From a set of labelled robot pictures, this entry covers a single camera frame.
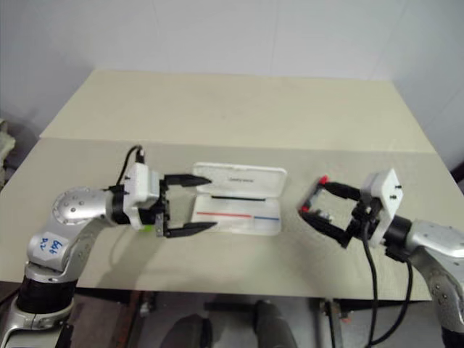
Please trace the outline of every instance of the handwritten label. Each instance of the handwritten label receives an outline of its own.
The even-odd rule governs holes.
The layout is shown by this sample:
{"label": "handwritten label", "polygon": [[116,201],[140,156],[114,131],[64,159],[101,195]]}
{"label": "handwritten label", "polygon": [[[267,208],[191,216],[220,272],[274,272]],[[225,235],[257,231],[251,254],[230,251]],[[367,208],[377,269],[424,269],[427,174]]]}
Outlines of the handwritten label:
{"label": "handwritten label", "polygon": [[45,232],[34,249],[33,255],[41,260],[51,260],[67,246],[68,240],[52,232]]}

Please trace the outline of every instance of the table surface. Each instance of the table surface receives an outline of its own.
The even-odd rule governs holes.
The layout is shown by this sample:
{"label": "table surface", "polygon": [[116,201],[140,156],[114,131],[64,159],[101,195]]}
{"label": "table surface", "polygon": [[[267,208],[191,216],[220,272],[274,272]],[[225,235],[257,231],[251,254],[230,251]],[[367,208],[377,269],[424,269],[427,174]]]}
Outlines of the table surface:
{"label": "table surface", "polygon": [[[195,162],[286,168],[283,230],[157,239],[108,228],[80,286],[370,299],[361,243],[344,250],[297,215],[323,174],[359,186],[368,173],[394,167],[405,187],[400,215],[464,229],[463,195],[389,82],[97,70],[41,137],[0,195],[1,280],[21,280],[28,241],[55,197],[112,184],[135,141],[161,173],[191,172]],[[174,221],[190,218],[194,197],[192,188],[170,191]],[[349,219],[344,202],[331,207]],[[373,256],[380,298],[402,299],[405,266],[382,248]],[[417,273],[413,299],[429,299]]]}

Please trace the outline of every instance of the white case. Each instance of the white case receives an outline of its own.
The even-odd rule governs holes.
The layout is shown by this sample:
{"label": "white case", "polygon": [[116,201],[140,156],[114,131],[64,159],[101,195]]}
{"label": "white case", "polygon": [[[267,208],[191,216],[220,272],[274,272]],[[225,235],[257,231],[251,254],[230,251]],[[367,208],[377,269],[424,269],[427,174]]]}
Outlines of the white case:
{"label": "white case", "polygon": [[260,236],[281,231],[283,168],[200,162],[193,173],[212,183],[197,187],[192,222],[217,221],[216,231]]}

